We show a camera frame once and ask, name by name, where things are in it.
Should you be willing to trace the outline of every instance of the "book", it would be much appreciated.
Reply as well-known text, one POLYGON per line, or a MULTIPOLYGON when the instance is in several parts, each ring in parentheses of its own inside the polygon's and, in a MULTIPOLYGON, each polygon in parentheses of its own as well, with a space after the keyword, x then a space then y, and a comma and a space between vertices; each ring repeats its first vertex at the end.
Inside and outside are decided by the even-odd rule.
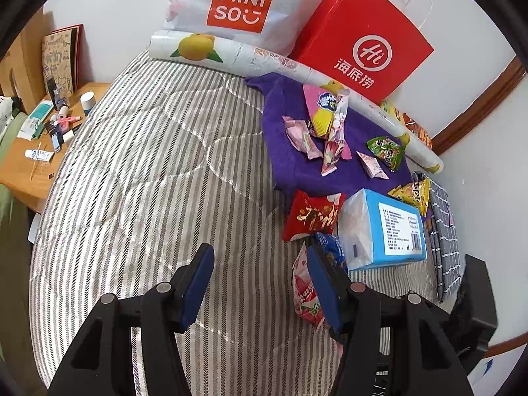
MULTIPOLYGON (((83 25, 72 25, 52 31, 42 39, 42 73, 44 78, 53 76, 58 86, 68 96, 79 85, 79 56, 83 25)), ((51 96, 53 91, 46 91, 51 96)))

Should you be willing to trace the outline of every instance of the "striped bedsheet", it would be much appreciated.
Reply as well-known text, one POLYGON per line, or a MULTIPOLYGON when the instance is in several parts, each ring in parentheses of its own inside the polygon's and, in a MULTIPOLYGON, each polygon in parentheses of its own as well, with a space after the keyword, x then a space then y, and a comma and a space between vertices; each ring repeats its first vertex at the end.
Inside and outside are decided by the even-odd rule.
MULTIPOLYGON (((49 386, 83 320, 107 292, 140 295, 202 242, 215 269, 199 317, 177 335, 196 395, 322 395, 334 342, 294 312, 284 201, 273 191, 262 96, 232 74, 138 55, 92 110, 56 173, 33 251, 34 354, 49 386)), ((396 296, 436 297, 429 261, 353 274, 396 296)), ((382 345, 387 348, 387 332, 382 345)), ((146 394, 141 332, 135 385, 146 394)))

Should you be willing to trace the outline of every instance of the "toothpick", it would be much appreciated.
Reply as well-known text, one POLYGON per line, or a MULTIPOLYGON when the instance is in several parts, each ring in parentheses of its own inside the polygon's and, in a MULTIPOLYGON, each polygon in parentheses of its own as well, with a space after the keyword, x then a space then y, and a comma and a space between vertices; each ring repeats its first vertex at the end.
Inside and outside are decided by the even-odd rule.
POLYGON ((36 151, 35 162, 33 162, 33 169, 31 170, 30 181, 33 180, 33 174, 35 174, 36 164, 38 162, 39 152, 40 152, 40 147, 41 146, 42 146, 42 142, 39 143, 39 148, 36 151))

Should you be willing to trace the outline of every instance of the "purple towel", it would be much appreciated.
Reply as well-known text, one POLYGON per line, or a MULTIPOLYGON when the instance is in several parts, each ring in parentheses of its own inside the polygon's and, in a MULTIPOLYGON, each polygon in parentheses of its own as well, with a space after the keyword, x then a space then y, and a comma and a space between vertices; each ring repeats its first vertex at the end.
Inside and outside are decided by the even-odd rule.
MULTIPOLYGON (((247 78, 246 84, 264 94, 262 114, 264 141, 271 160, 275 188, 283 191, 288 197, 293 196, 297 189, 310 196, 344 193, 348 198, 363 188, 386 195, 396 186, 413 181, 405 159, 395 173, 391 173, 389 168, 380 162, 389 180, 371 179, 365 174, 356 150, 371 156, 372 153, 367 148, 366 142, 374 137, 388 136, 398 144, 400 141, 351 108, 348 108, 345 120, 345 139, 350 146, 352 159, 340 159, 336 171, 326 177, 321 176, 323 160, 308 160, 305 153, 294 149, 286 136, 282 119, 282 116, 291 116, 294 119, 308 120, 302 83, 281 74, 268 73, 258 78, 247 78)), ((319 139, 314 141, 323 151, 324 141, 319 139)))

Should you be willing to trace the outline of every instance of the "wooden desk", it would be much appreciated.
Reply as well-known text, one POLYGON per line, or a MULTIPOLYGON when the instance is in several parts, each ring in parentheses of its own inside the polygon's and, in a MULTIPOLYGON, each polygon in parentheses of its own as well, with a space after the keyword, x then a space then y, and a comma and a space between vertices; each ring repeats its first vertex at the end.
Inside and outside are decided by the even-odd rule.
MULTIPOLYGON (((110 83, 88 83, 70 96, 70 116, 82 117, 80 121, 70 124, 72 128, 84 122, 84 111, 80 103, 81 95, 85 92, 93 91, 97 102, 99 102, 109 86, 110 83)), ((68 149, 68 146, 62 145, 61 151, 55 153, 51 162, 39 161, 33 179, 30 181, 33 160, 25 157, 25 152, 27 149, 37 149, 40 142, 42 142, 41 149, 45 148, 46 151, 53 151, 51 138, 46 129, 44 129, 40 138, 36 140, 28 141, 23 138, 16 138, 0 166, 0 183, 6 186, 16 198, 37 213, 42 212, 53 182, 53 179, 49 178, 49 174, 56 173, 64 153, 68 149)))

